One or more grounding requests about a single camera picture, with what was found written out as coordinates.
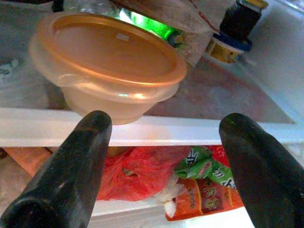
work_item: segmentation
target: red package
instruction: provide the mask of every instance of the red package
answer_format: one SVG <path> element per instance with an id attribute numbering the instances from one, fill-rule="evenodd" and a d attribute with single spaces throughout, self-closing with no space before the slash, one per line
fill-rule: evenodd
<path id="1" fill-rule="evenodd" d="M 134 147 L 107 157 L 97 200 L 137 201 L 161 191 L 190 146 Z"/>
<path id="2" fill-rule="evenodd" d="M 230 167 L 228 158 L 226 156 L 226 153 L 224 151 L 224 147 L 222 145 L 218 145 L 218 146 L 205 146 L 207 147 L 209 150 L 212 151 L 212 158 L 220 163 L 222 163 L 223 165 L 226 165 L 228 167 Z"/>
<path id="3" fill-rule="evenodd" d="M 213 183 L 209 179 L 179 179 L 187 191 L 175 198 L 176 212 L 168 221 L 189 219 L 236 209 L 243 206 L 237 190 Z"/>

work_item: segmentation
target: green package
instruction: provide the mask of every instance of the green package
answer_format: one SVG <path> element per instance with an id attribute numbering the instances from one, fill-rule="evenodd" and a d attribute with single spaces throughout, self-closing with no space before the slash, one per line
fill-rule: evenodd
<path id="1" fill-rule="evenodd" d="M 175 173 L 182 179 L 210 178 L 225 187 L 236 188 L 231 169 L 212 159 L 212 152 L 207 147 L 193 146 L 189 155 L 176 167 Z"/>

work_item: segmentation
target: blue lid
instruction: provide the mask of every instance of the blue lid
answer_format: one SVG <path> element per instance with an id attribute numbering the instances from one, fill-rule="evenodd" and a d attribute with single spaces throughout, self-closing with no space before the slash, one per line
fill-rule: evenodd
<path id="1" fill-rule="evenodd" d="M 223 33 L 213 33 L 213 37 L 229 46 L 232 46 L 233 48 L 240 49 L 242 51 L 250 51 L 252 48 L 252 42 L 247 38 L 245 39 L 245 42 L 240 42 L 236 39 L 224 35 Z"/>

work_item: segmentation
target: black rubber tongs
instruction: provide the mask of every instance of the black rubber tongs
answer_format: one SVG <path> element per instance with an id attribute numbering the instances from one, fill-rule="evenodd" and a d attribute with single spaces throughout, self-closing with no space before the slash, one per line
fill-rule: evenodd
<path id="1" fill-rule="evenodd" d="M 256 122 L 230 114 L 219 134 L 256 228 L 304 228 L 304 169 Z"/>
<path id="2" fill-rule="evenodd" d="M 111 130 L 111 118 L 104 112 L 84 117 L 6 209 L 0 228 L 86 228 Z"/>

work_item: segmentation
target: translucent plastic bowl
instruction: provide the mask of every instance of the translucent plastic bowl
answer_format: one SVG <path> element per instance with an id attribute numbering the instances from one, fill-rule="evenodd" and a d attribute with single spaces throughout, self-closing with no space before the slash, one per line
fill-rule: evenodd
<path id="1" fill-rule="evenodd" d="M 140 118 L 173 96 L 186 75 L 175 49 L 140 28 L 92 14 L 44 18 L 30 43 L 35 67 L 61 87 L 72 110 L 107 112 L 114 124 Z"/>

